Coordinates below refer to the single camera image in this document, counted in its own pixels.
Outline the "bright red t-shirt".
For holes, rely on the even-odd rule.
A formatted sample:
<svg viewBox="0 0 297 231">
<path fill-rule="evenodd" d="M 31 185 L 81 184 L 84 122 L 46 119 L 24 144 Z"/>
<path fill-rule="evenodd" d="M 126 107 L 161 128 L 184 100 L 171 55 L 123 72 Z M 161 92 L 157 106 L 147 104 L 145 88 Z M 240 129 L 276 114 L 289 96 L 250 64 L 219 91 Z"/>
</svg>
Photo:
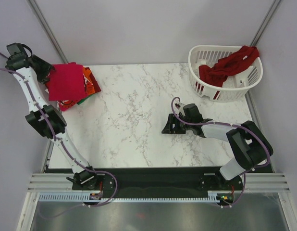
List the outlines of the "bright red t-shirt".
<svg viewBox="0 0 297 231">
<path fill-rule="evenodd" d="M 46 83 L 50 101 L 77 101 L 87 96 L 83 66 L 76 63 L 54 64 Z"/>
</svg>

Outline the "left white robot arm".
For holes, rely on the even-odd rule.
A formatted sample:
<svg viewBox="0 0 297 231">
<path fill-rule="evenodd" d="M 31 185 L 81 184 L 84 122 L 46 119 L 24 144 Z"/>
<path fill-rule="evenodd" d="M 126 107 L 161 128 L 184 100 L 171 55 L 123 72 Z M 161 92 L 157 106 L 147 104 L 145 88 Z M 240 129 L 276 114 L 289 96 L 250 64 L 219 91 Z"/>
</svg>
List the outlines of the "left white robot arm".
<svg viewBox="0 0 297 231">
<path fill-rule="evenodd" d="M 71 141 L 62 114 L 46 102 L 38 86 L 39 82 L 44 83 L 49 79 L 54 66 L 35 55 L 28 57 L 21 52 L 12 54 L 7 59 L 6 68 L 17 79 L 25 94 L 29 107 L 26 121 L 42 137 L 52 141 L 71 165 L 74 176 L 68 180 L 73 183 L 73 189 L 96 189 L 100 184 L 100 177 Z"/>
</svg>

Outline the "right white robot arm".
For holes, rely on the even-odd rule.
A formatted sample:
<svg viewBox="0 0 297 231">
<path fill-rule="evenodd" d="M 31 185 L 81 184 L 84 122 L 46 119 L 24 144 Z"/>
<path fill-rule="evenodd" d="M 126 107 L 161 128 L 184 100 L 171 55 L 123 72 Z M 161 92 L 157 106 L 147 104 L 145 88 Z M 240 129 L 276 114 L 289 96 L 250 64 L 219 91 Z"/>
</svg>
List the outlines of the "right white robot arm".
<svg viewBox="0 0 297 231">
<path fill-rule="evenodd" d="M 201 115 L 187 121 L 187 117 L 169 114 L 162 134 L 186 134 L 192 131 L 202 138 L 214 138 L 228 142 L 234 157 L 220 168 L 220 174 L 215 177 L 219 189 L 227 189 L 236 176 L 270 163 L 273 148 L 252 121 L 242 124 L 228 124 L 203 119 Z"/>
</svg>

